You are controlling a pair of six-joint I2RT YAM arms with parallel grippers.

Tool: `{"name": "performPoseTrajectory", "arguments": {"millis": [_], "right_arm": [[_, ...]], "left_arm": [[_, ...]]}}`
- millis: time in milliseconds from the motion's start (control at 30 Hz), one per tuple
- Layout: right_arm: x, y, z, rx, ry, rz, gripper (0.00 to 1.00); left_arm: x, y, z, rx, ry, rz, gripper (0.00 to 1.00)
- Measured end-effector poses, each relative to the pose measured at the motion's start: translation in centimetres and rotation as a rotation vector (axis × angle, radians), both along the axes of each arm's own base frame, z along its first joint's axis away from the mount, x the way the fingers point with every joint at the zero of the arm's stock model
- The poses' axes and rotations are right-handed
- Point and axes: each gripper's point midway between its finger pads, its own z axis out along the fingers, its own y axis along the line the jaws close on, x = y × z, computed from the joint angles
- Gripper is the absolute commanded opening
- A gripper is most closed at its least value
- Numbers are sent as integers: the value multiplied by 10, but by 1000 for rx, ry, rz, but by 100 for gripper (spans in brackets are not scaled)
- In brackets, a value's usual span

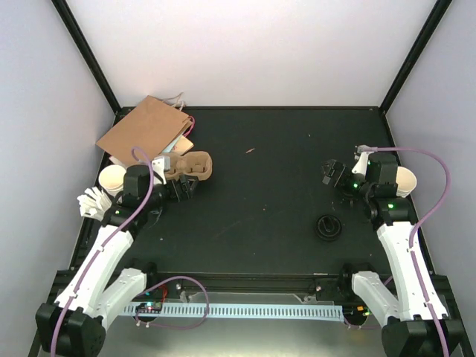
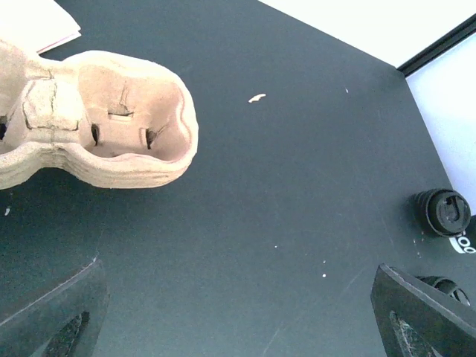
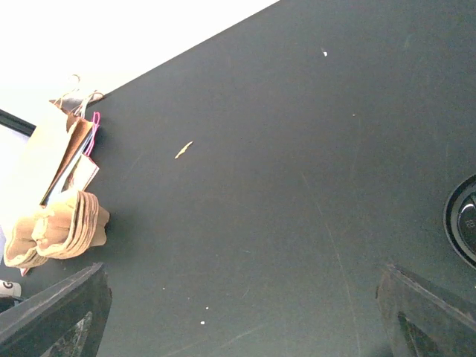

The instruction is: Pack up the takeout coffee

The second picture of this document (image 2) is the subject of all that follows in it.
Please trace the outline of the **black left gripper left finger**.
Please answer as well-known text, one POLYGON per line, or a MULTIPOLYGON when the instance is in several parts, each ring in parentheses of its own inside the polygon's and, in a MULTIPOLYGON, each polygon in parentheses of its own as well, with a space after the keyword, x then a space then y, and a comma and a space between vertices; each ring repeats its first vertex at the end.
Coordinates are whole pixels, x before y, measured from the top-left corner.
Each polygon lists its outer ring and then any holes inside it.
POLYGON ((18 306, 1 309, 1 355, 92 356, 109 306, 101 260, 40 289, 18 306))

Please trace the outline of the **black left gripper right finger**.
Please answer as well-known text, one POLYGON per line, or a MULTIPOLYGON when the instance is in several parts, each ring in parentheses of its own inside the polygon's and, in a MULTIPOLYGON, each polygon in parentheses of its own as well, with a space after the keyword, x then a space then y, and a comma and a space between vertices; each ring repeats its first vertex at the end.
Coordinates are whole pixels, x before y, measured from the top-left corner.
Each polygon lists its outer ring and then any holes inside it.
POLYGON ((475 310, 442 280, 379 265, 370 299, 387 356, 475 355, 475 310))

